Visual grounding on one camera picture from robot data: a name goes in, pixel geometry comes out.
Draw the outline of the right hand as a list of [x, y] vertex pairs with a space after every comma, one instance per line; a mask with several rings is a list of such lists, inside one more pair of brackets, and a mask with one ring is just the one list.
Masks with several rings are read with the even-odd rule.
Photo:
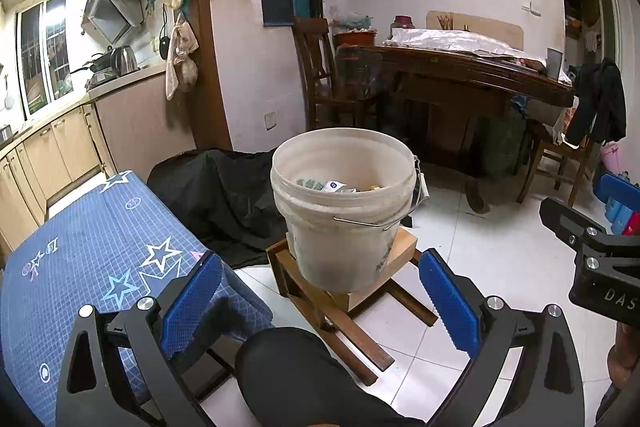
[[640, 335], [637, 329], [617, 323], [615, 343], [608, 351], [608, 375], [616, 389], [624, 389], [639, 361]]

